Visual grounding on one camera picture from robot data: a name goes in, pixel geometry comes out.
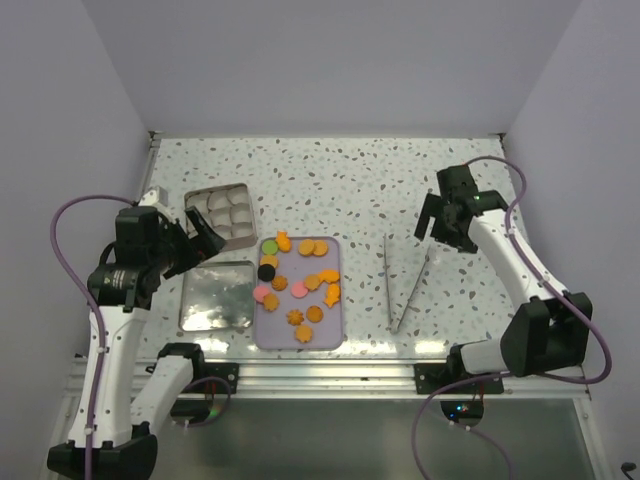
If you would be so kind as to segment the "orange sandwich cookie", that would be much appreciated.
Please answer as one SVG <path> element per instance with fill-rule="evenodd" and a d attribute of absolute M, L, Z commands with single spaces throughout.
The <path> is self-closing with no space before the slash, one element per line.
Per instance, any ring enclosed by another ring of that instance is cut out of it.
<path fill-rule="evenodd" d="M 270 255 L 270 254 L 263 255 L 260 259 L 260 265 L 261 266 L 270 265 L 274 269 L 277 269 L 279 265 L 279 260 L 276 255 Z"/>

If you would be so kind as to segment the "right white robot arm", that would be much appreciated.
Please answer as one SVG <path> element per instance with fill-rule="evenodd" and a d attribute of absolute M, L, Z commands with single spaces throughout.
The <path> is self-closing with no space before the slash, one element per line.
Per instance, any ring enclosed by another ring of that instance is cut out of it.
<path fill-rule="evenodd" d="M 437 174 L 438 194 L 427 194 L 415 229 L 462 253 L 482 253 L 505 287 L 514 315 L 504 333 L 450 349 L 442 379 L 468 392 L 483 374 L 516 377 L 580 365 L 593 306 L 572 293 L 541 263 L 513 224 L 512 206 L 495 191 L 478 188 L 466 165 Z"/>

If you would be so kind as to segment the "round orange cookie centre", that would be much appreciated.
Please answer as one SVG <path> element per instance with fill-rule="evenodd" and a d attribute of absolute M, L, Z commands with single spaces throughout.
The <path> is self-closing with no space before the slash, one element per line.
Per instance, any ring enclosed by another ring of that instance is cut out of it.
<path fill-rule="evenodd" d="M 322 284 L 322 280 L 317 274 L 310 274 L 305 277 L 303 284 L 307 290 L 315 291 Z"/>

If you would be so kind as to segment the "aluminium front rail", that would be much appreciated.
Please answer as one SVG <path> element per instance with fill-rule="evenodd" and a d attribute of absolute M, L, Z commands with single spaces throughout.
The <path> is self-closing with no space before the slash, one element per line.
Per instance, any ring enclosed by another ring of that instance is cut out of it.
<path fill-rule="evenodd" d="M 427 397 L 418 393 L 414 366 L 405 360 L 232 360 L 239 364 L 236 382 L 237 399 L 389 399 L 405 400 Z M 152 360 L 138 361 L 130 387 L 135 396 L 150 374 L 145 369 Z M 75 359 L 64 387 L 64 395 L 79 398 L 86 360 Z M 507 378 L 502 394 L 484 399 L 590 399 L 588 387 L 552 381 L 540 377 Z"/>

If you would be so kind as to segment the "orange fish cookie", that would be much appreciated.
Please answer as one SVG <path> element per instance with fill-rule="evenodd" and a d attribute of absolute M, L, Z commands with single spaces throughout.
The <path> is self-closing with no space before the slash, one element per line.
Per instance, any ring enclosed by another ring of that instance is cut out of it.
<path fill-rule="evenodd" d="M 330 283 L 325 292 L 324 303 L 328 308 L 332 308 L 340 301 L 341 287 L 338 283 Z"/>
<path fill-rule="evenodd" d="M 275 237 L 278 250 L 284 253 L 288 253 L 292 249 L 292 240 L 289 238 L 286 231 L 279 230 Z"/>

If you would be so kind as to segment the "lavender plastic tray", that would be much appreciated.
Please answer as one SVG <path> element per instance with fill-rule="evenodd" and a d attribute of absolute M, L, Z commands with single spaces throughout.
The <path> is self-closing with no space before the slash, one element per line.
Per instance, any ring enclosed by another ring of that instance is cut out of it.
<path fill-rule="evenodd" d="M 292 240 L 292 249 L 288 253 L 278 251 L 276 254 L 279 265 L 276 275 L 285 276 L 288 279 L 288 287 L 284 291 L 275 291 L 271 287 L 271 282 L 263 282 L 258 279 L 256 286 L 264 285 L 269 288 L 270 293 L 278 296 L 280 304 L 276 311 L 267 312 L 262 303 L 255 301 L 253 318 L 253 336 L 256 346 L 261 350 L 333 350 L 339 347 L 343 341 L 344 315 L 342 313 L 342 262 L 340 246 L 336 239 L 326 236 L 289 236 Z M 328 253 L 322 257 L 302 256 L 298 253 L 298 245 L 303 239 L 325 240 L 328 243 Z M 263 255 L 261 246 L 259 247 L 259 266 Z M 309 291 L 304 298 L 295 298 L 290 293 L 291 286 L 296 282 L 303 282 L 310 274 L 318 274 L 325 269 L 334 269 L 340 272 L 341 287 L 340 301 L 332 308 L 328 308 L 324 303 L 325 292 L 329 284 L 322 282 L 315 291 Z M 318 323 L 312 323 L 306 318 L 307 309 L 317 305 L 322 308 L 324 318 Z M 294 338 L 297 326 L 287 323 L 286 314 L 293 310 L 300 310 L 305 320 L 301 325 L 309 325 L 313 329 L 313 338 L 306 344 L 299 343 Z"/>

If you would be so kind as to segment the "orange chip cookie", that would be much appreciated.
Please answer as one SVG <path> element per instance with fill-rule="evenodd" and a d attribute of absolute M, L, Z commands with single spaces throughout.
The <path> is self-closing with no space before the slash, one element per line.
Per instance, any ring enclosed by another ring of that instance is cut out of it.
<path fill-rule="evenodd" d="M 324 318 L 322 308 L 317 305 L 310 306 L 306 311 L 306 318 L 312 323 L 318 323 L 322 321 Z"/>

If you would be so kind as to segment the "orange rosette cookie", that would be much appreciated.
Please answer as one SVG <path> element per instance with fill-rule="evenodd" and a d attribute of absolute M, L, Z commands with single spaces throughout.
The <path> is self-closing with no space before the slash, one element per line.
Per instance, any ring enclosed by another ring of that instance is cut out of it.
<path fill-rule="evenodd" d="M 286 320 L 289 325 L 299 326 L 304 322 L 305 316 L 300 310 L 293 309 L 286 314 Z"/>

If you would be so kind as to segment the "orange leaf cookie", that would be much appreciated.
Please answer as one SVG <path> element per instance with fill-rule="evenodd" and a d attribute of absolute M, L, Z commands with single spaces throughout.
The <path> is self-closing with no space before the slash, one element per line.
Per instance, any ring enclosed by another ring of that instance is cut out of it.
<path fill-rule="evenodd" d="M 313 329 L 309 325 L 299 325 L 295 329 L 294 338 L 299 343 L 306 344 L 313 338 Z"/>
<path fill-rule="evenodd" d="M 274 312 L 279 307 L 280 301 L 276 294 L 268 293 L 262 300 L 262 305 L 265 311 Z"/>

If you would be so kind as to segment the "orange fish cookie right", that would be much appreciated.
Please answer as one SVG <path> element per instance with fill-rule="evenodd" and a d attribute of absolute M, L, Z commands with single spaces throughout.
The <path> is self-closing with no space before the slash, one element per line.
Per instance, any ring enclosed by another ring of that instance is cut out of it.
<path fill-rule="evenodd" d="M 340 301 L 341 287 L 338 283 L 330 283 L 325 292 L 324 303 L 328 308 L 332 308 Z"/>

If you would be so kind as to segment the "green sandwich cookie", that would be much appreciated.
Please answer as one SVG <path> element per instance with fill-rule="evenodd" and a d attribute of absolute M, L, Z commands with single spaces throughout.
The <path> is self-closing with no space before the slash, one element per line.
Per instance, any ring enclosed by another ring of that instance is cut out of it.
<path fill-rule="evenodd" d="M 261 249 L 265 255 L 276 255 L 279 251 L 278 244 L 273 239 L 265 240 L 261 246 Z"/>

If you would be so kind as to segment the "orange fish cookie top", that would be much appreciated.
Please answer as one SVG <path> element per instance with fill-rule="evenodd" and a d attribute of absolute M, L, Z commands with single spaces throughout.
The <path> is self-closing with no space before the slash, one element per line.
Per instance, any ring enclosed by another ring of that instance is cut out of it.
<path fill-rule="evenodd" d="M 279 230 L 275 237 L 278 250 L 284 253 L 288 253 L 292 249 L 292 240 L 289 238 L 286 231 Z"/>

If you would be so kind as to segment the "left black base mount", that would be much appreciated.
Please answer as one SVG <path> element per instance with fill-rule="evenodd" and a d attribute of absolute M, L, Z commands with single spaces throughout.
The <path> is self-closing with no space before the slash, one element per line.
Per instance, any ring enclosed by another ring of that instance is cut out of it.
<path fill-rule="evenodd" d="M 234 395 L 237 391 L 237 384 L 240 378 L 240 365 L 233 362 L 206 362 L 203 367 L 202 375 L 204 377 L 216 377 L 225 380 L 229 386 L 231 394 Z M 189 392 L 215 394 L 225 393 L 226 388 L 224 386 L 217 386 L 215 382 L 208 381 L 203 385 L 191 387 Z"/>

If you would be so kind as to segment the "orange shell cookie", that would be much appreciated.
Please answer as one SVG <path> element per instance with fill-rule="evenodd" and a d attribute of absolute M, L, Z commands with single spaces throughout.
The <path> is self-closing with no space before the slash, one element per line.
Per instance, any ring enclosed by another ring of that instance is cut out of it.
<path fill-rule="evenodd" d="M 334 269 L 325 269 L 317 274 L 319 279 L 327 284 L 338 283 L 340 281 L 340 272 Z"/>

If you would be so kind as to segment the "orange swirl cookie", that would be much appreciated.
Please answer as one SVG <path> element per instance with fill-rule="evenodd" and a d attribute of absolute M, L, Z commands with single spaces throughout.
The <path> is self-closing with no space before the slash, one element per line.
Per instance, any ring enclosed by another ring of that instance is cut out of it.
<path fill-rule="evenodd" d="M 288 287 L 288 279 L 285 276 L 282 275 L 276 275 L 273 280 L 271 281 L 271 287 L 275 290 L 275 291 L 284 291 L 287 289 Z"/>

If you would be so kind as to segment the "pink sandwich cookie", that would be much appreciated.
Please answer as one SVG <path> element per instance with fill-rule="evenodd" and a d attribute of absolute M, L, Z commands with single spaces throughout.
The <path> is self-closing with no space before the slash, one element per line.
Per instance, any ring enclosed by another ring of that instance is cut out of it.
<path fill-rule="evenodd" d="M 255 287 L 255 289 L 253 290 L 253 297 L 255 299 L 256 302 L 258 303 L 262 303 L 264 301 L 264 298 L 270 293 L 270 290 L 268 287 L 264 286 L 264 285 L 258 285 Z"/>
<path fill-rule="evenodd" d="M 296 282 L 290 288 L 290 293 L 295 298 L 304 298 L 308 294 L 308 289 L 303 282 Z"/>

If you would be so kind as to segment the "pink sandwich cookie centre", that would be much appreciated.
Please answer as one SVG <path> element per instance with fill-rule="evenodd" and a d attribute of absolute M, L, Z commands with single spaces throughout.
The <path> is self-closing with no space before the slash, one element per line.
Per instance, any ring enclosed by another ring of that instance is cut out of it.
<path fill-rule="evenodd" d="M 304 298 L 308 294 L 308 289 L 303 282 L 296 282 L 290 288 L 290 293 L 295 298 Z"/>

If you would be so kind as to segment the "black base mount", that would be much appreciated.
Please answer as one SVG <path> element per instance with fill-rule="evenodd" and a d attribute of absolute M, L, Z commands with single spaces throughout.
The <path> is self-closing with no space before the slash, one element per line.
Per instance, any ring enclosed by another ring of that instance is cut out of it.
<path fill-rule="evenodd" d="M 203 367 L 202 375 L 204 377 L 216 377 L 225 380 L 229 386 L 231 394 L 234 395 L 237 391 L 237 384 L 240 378 L 240 365 L 233 362 L 206 362 Z M 224 386 L 217 386 L 215 382 L 208 381 L 203 385 L 191 387 L 189 392 L 215 394 L 225 393 L 226 388 Z"/>
<path fill-rule="evenodd" d="M 444 363 L 415 363 L 413 371 L 415 390 L 418 395 L 429 395 L 445 385 L 455 383 L 455 380 L 448 380 Z M 501 379 L 491 379 L 451 388 L 446 391 L 446 394 L 499 395 L 504 391 Z"/>

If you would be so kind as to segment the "round orange cookie top left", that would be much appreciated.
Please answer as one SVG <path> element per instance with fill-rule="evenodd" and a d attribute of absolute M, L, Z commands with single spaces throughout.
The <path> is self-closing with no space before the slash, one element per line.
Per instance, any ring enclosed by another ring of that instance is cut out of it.
<path fill-rule="evenodd" d="M 302 256 L 310 256 L 314 253 L 315 241 L 307 238 L 303 239 L 298 245 L 298 253 Z"/>

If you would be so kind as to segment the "black sandwich cookie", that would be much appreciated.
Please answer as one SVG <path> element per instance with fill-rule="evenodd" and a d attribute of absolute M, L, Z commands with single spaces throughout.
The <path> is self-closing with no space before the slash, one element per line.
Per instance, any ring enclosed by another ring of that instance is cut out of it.
<path fill-rule="evenodd" d="M 270 264 L 260 265 L 257 276 L 260 281 L 271 282 L 276 276 L 276 268 Z"/>

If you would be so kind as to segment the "cookie tin with liners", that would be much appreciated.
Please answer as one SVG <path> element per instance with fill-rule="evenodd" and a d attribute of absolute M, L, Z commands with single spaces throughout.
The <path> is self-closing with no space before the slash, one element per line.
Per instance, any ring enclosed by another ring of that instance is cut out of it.
<path fill-rule="evenodd" d="M 189 191 L 184 195 L 184 205 L 195 207 L 225 240 L 224 251 L 245 249 L 257 243 L 252 198 L 245 183 Z"/>

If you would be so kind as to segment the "orange leaf cookie bottom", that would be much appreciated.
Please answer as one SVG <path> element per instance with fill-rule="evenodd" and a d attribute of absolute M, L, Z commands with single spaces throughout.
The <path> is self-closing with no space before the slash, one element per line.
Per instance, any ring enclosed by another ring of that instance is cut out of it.
<path fill-rule="evenodd" d="M 306 344 L 313 338 L 313 329 L 309 325 L 299 325 L 295 329 L 294 338 L 299 343 Z"/>

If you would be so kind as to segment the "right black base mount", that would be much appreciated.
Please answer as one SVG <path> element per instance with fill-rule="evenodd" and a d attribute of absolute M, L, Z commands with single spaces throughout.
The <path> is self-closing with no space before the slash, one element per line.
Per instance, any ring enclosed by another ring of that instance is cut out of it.
<path fill-rule="evenodd" d="M 445 385 L 455 383 L 455 380 L 448 380 L 444 363 L 415 363 L 413 371 L 415 390 L 418 395 L 429 395 Z M 446 394 L 499 395 L 504 391 L 501 379 L 491 379 L 451 388 L 446 391 Z"/>

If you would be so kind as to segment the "pink sandwich cookie left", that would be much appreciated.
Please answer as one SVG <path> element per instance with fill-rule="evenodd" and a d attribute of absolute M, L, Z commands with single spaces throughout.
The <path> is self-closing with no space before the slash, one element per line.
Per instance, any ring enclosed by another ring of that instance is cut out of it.
<path fill-rule="evenodd" d="M 253 297 L 255 299 L 256 302 L 258 303 L 262 303 L 264 301 L 264 298 L 270 293 L 270 290 L 268 287 L 264 286 L 264 285 L 258 285 L 255 287 L 255 289 L 253 290 Z"/>

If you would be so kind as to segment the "orange leaf cookie left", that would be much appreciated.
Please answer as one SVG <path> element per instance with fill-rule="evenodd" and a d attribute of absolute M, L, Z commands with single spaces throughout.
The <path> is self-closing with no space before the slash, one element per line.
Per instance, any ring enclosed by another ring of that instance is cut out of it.
<path fill-rule="evenodd" d="M 274 312 L 279 307 L 280 301 L 276 294 L 268 293 L 262 300 L 262 305 L 265 311 Z"/>

